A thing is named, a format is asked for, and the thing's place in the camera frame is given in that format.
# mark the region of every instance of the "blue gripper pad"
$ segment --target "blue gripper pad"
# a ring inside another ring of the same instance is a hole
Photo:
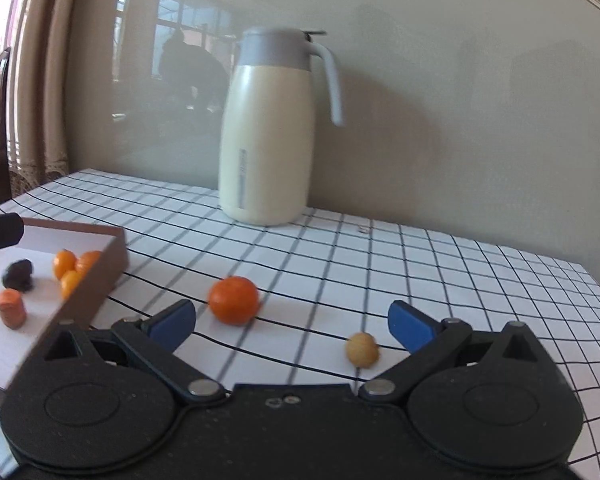
[[[435,319],[401,300],[389,307],[389,332],[410,353],[420,350],[442,330]]]
[[[180,300],[142,324],[142,331],[165,350],[173,352],[196,328],[196,307]]]

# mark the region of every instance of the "bolt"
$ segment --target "bolt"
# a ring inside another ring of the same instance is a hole
[[[395,390],[395,384],[388,379],[371,379],[365,383],[363,388],[369,395],[382,397],[392,394]]]
[[[271,397],[270,399],[267,399],[264,401],[266,406],[269,406],[270,408],[273,408],[274,410],[280,408],[282,406],[282,399],[280,399],[280,397]]]
[[[196,379],[189,383],[189,393],[198,397],[210,397],[220,391],[220,384],[211,379]]]
[[[300,397],[295,396],[295,395],[288,395],[285,397],[285,402],[287,404],[299,404],[301,402],[302,399],[300,399]]]

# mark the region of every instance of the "cream thermos jug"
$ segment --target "cream thermos jug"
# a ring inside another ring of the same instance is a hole
[[[310,56],[324,60],[331,121],[344,124],[336,60],[309,33],[251,28],[222,118],[219,197],[240,222],[291,222],[306,206],[314,151]]]

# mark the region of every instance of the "brown box edge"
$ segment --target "brown box edge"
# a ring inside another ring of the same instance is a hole
[[[63,319],[72,319],[81,328],[88,328],[102,303],[115,287],[118,278],[128,266],[125,230],[122,227],[115,226],[57,222],[37,218],[23,217],[22,221],[24,225],[29,226],[114,237],[102,251],[102,256],[76,287],[74,293],[62,304],[49,326],[40,336],[40,340],[43,340],[56,324]],[[0,388],[0,405],[4,400],[4,394],[5,391]]]

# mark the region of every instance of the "box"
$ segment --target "box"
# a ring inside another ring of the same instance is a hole
[[[60,320],[71,319],[82,328],[89,323],[128,266],[125,231],[119,227],[23,218],[24,236],[16,246],[0,250],[2,273],[12,262],[27,258],[34,266],[34,289],[24,294],[27,321],[10,330],[0,320],[0,404],[4,391],[35,345]],[[59,250],[77,256],[101,250],[102,255],[71,296],[63,301],[52,263]]]

